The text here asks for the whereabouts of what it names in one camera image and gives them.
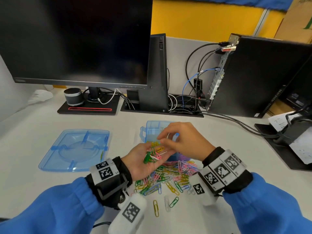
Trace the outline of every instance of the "person's right hand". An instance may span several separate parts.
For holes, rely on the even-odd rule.
[[[179,136],[174,142],[172,138],[176,133],[179,133]],[[203,161],[216,148],[190,122],[170,123],[157,139],[165,147],[200,161]]]

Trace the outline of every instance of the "container handle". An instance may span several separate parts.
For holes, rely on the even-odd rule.
[[[140,138],[141,138],[141,140],[143,141],[143,143],[145,143],[145,142],[146,142],[146,141],[145,141],[145,137],[143,136],[143,132],[146,132],[146,131],[145,131],[145,127],[142,126],[140,130],[141,130],[141,131],[140,131]]]

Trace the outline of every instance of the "black monitor screen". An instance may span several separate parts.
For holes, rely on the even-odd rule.
[[[152,4],[0,0],[0,55],[16,82],[146,85]]]

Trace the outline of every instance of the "blue jacket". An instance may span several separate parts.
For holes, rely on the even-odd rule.
[[[312,222],[302,216],[294,197],[256,173],[241,192],[223,193],[242,234],[308,234]],[[104,208],[84,178],[44,191],[20,215],[0,223],[0,233],[88,234]]]

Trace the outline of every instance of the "white desk surface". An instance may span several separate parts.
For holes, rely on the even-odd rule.
[[[192,118],[121,112],[117,115],[62,115],[57,110],[64,103],[63,90],[54,89],[54,98],[32,105],[0,123],[0,217],[12,218],[27,208],[45,189],[72,182],[86,176],[82,173],[44,172],[38,164],[51,145],[65,129],[102,129],[111,132],[108,156],[125,156],[134,146],[140,127],[148,120],[190,121],[213,145],[231,149],[265,180],[292,194],[299,202],[303,215],[312,220],[312,173],[289,169],[267,142],[252,135],[239,125],[218,118]],[[267,123],[265,119],[239,118],[248,125]],[[203,207],[186,192],[167,213],[164,194],[175,197],[166,186],[162,194],[147,196],[148,209],[138,234],[143,233],[207,233],[239,234],[231,207],[220,197],[213,207]],[[159,206],[155,217],[153,200]],[[115,210],[106,209],[99,221],[111,221]],[[95,228],[92,233],[106,233],[107,227]]]

